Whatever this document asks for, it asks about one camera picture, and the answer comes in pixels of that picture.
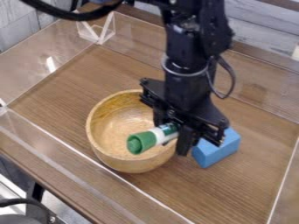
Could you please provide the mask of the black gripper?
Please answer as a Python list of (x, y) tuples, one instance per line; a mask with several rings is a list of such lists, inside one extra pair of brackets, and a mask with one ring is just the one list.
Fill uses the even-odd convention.
[(230, 121), (211, 100), (215, 75), (209, 68), (197, 74), (166, 73), (165, 80), (141, 80), (141, 101), (154, 110), (155, 144), (167, 145), (178, 137), (179, 156), (187, 156), (202, 138), (217, 146), (225, 140)]

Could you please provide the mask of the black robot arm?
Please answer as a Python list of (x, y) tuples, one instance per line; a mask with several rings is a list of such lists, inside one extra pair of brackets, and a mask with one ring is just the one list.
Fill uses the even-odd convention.
[(217, 68), (236, 72), (222, 54), (232, 48), (234, 31), (225, 0), (138, 0), (157, 6), (166, 31), (162, 59), (165, 79), (143, 78), (141, 101), (154, 110), (154, 124), (179, 124), (177, 153), (185, 156), (201, 138), (217, 146), (230, 120), (211, 97), (230, 97), (214, 87)]

